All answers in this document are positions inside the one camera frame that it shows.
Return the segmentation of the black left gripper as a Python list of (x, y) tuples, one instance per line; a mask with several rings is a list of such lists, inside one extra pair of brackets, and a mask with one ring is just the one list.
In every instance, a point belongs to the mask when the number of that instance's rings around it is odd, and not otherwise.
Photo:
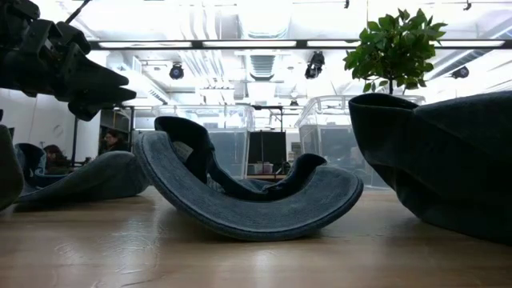
[[(64, 22), (55, 23), (41, 19), (32, 1), (2, 1), (1, 87), (32, 98), (51, 94), (69, 101), (69, 111), (86, 122), (100, 110), (135, 99), (135, 91), (120, 87), (129, 83), (127, 77), (86, 57), (90, 44), (70, 23), (87, 4), (84, 1)], [(104, 86), (117, 88), (91, 89)]]

